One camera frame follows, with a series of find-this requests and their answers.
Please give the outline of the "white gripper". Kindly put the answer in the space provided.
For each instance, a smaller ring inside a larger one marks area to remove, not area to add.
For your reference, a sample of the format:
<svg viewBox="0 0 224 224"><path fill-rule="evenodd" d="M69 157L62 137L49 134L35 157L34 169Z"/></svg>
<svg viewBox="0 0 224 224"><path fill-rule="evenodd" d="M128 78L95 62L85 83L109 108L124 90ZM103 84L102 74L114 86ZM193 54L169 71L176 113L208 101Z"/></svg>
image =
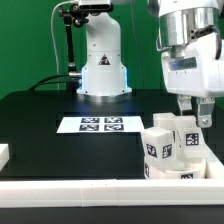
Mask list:
<svg viewBox="0 0 224 224"><path fill-rule="evenodd" d="M219 60L215 59L214 33L189 44L184 53L185 57L180 59L172 59L168 52L162 53L165 86L169 93L178 95L181 115L192 113L190 96L197 97L197 124L201 128L209 128L215 105L213 97L224 96L224 41Z"/></svg>

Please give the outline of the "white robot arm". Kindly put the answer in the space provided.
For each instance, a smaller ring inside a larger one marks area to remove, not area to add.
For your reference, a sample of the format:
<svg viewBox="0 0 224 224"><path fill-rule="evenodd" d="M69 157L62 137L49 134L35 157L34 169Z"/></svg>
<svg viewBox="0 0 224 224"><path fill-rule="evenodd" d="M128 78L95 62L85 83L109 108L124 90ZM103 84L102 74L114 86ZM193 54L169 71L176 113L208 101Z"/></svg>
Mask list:
<svg viewBox="0 0 224 224"><path fill-rule="evenodd" d="M116 0L81 0L89 13L87 63L80 93L93 98L115 97L130 89L121 63L119 24L106 12ZM224 96L224 39L218 20L224 0L147 0L159 20L156 41L168 92L177 96L181 112L197 102L197 122L212 125L215 99Z"/></svg>

